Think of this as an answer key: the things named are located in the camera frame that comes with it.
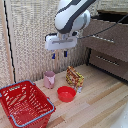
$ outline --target small red bowl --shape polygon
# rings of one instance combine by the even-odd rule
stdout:
[[[59,99],[63,102],[71,102],[76,95],[76,91],[73,88],[67,86],[58,88],[57,93]]]

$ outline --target snack bag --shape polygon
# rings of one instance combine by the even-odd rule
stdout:
[[[81,92],[84,77],[80,73],[78,73],[72,66],[68,66],[67,68],[66,81],[70,86],[73,86],[76,92]]]

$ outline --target black cable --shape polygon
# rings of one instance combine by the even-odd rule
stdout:
[[[117,24],[120,23],[121,21],[123,21],[127,16],[128,16],[128,14],[125,15],[121,20],[119,20],[119,21],[118,21],[117,23],[115,23],[114,25],[112,25],[112,26],[110,26],[110,27],[108,27],[108,28],[106,28],[106,29],[104,29],[104,30],[102,30],[102,31],[100,31],[100,32],[97,32],[97,33],[95,33],[95,34],[88,35],[88,36],[83,36],[83,37],[80,37],[80,38],[77,38],[77,39],[82,39],[82,38],[86,38],[86,37],[91,37],[91,36],[93,36],[93,35],[97,35],[97,34],[99,34],[99,33],[102,33],[102,32],[104,32],[104,31],[106,31],[106,30],[108,30],[108,29],[114,27],[115,25],[117,25]]]

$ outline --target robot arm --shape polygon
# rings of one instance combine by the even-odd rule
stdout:
[[[70,33],[75,19],[95,1],[96,0],[72,0],[70,2],[70,0],[61,0],[55,17],[55,27],[57,31],[61,34]]]
[[[45,38],[45,49],[57,50],[75,47],[77,32],[89,25],[90,13],[86,10],[96,0],[60,0],[55,16],[58,33]]]

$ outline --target wooden floor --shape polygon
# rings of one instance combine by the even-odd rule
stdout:
[[[82,92],[70,103],[57,96],[58,87],[68,85],[66,71],[56,75],[53,89],[46,89],[43,80],[35,82],[56,106],[47,128],[110,128],[128,101],[128,85],[91,66],[75,69],[85,80]],[[1,106],[0,128],[12,128]]]

